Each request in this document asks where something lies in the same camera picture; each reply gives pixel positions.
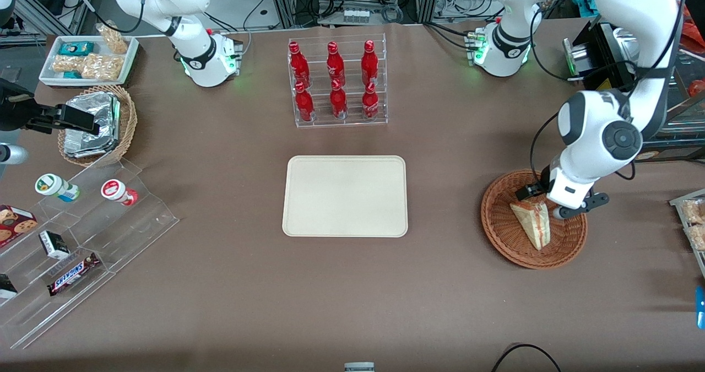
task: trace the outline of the clear acrylic display stand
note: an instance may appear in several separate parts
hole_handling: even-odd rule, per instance
[[[10,347],[25,348],[111,279],[134,257],[178,222],[164,202],[149,193],[130,161],[109,154],[68,181],[80,189],[72,203],[46,197],[30,208],[38,226],[0,249],[0,272],[17,296],[0,298],[0,325]],[[100,194],[105,181],[118,179],[136,190],[138,201],[126,207]],[[70,256],[47,257],[39,233],[61,235]],[[50,296],[47,285],[94,252],[101,264],[77,282]]]
[[[379,98],[379,111],[377,118],[368,120],[362,115],[362,96],[365,93],[365,86],[362,83],[362,54],[365,53],[365,41],[375,42],[375,53],[378,58],[377,74],[377,96]],[[296,108],[296,90],[294,85],[296,80],[291,69],[291,53],[289,53],[289,81],[291,86],[291,101],[294,106],[294,118],[296,126],[299,128],[312,128],[324,126],[346,126],[363,124],[386,124],[389,119],[387,101],[387,41],[384,33],[378,35],[358,35],[358,36],[325,36],[325,37],[303,37],[300,39],[289,39],[296,41],[301,48],[301,52],[308,60],[311,72],[311,87],[309,93],[313,98],[313,106],[316,111],[314,121],[303,121]],[[330,105],[330,76],[328,76],[328,43],[335,41],[338,43],[338,51],[345,64],[345,93],[348,97],[348,116],[343,120],[338,120],[333,116]]]

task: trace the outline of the wicker basket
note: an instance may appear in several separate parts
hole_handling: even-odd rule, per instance
[[[534,176],[529,169],[509,172],[496,179],[482,198],[482,226],[497,251],[520,266],[530,269],[563,266],[575,259],[585,245],[587,217],[579,214],[561,220],[551,216],[551,242],[537,251],[509,206],[516,201],[514,191],[531,183],[534,183]],[[533,200],[546,202],[549,213],[557,206],[545,195]]]
[[[98,93],[105,91],[106,93],[114,93],[120,100],[120,144],[111,153],[108,153],[108,160],[119,160],[130,148],[132,138],[134,136],[134,128],[137,126],[137,111],[134,110],[134,103],[130,94],[119,85],[98,85],[83,91],[81,95]],[[89,166],[94,161],[103,157],[103,155],[90,156],[86,158],[70,158],[63,152],[63,142],[66,138],[64,130],[58,131],[58,152],[69,163],[78,164],[80,166]]]

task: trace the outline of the table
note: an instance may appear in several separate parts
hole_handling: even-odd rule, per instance
[[[566,72],[561,40],[584,20],[547,20],[536,42]],[[474,28],[465,24],[460,28]],[[388,126],[299,130],[285,54],[290,37],[379,33],[388,40]],[[668,200],[703,188],[702,167],[642,164],[609,176],[587,244],[554,271],[506,261],[481,228],[482,194],[528,165],[536,129],[579,90],[534,58],[511,78],[469,68],[421,26],[257,33],[242,75],[198,88],[166,38],[140,41],[128,89],[138,128],[127,158],[182,221],[0,370],[490,370],[513,342],[544,347],[564,370],[702,370],[700,272]],[[37,89],[60,103],[77,90]],[[562,146],[554,126],[544,166]],[[55,136],[23,133],[32,153],[8,168],[3,202],[30,206],[46,171],[70,177]],[[409,231],[400,239],[290,238],[280,227],[287,161],[298,154],[405,159]],[[551,370],[531,349],[504,370]]]

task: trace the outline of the coca-cola bottle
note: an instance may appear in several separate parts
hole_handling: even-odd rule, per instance
[[[343,86],[340,85],[340,80],[335,79],[330,83],[333,88],[330,91],[330,105],[333,106],[333,116],[339,120],[343,120],[348,116],[348,97],[345,96]]]
[[[296,89],[296,107],[299,109],[299,116],[303,121],[314,121],[316,119],[316,111],[313,109],[313,98],[306,90],[303,81],[297,81],[294,86]]]
[[[367,86],[370,83],[377,84],[377,54],[375,53],[375,42],[365,41],[365,53],[362,55],[362,83]]]
[[[304,83],[305,88],[309,88],[311,86],[311,72],[308,68],[308,61],[301,53],[301,48],[296,41],[289,43],[289,52],[291,53],[291,68],[294,71],[294,78],[296,81]]]
[[[328,43],[328,75],[330,75],[330,81],[339,80],[340,86],[345,86],[345,66],[343,65],[343,58],[338,52],[338,44],[335,41]]]
[[[379,98],[375,92],[375,84],[368,83],[365,94],[362,96],[362,116],[366,119],[373,119],[377,116]]]

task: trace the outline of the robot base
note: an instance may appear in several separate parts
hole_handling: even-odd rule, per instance
[[[240,74],[242,63],[242,44],[235,44],[232,39],[222,35],[212,35],[216,42],[216,52],[202,69],[189,68],[183,64],[186,75],[201,87],[214,87],[230,76]]]
[[[465,37],[465,45],[468,48],[477,48],[477,50],[468,51],[468,63],[471,66],[483,68],[492,76],[508,77],[517,73],[519,68],[526,63],[531,46],[526,48],[523,56],[521,56],[521,50],[517,48],[517,55],[508,58],[493,41],[492,32],[496,27],[496,23],[490,23],[484,28],[477,28],[474,38]]]

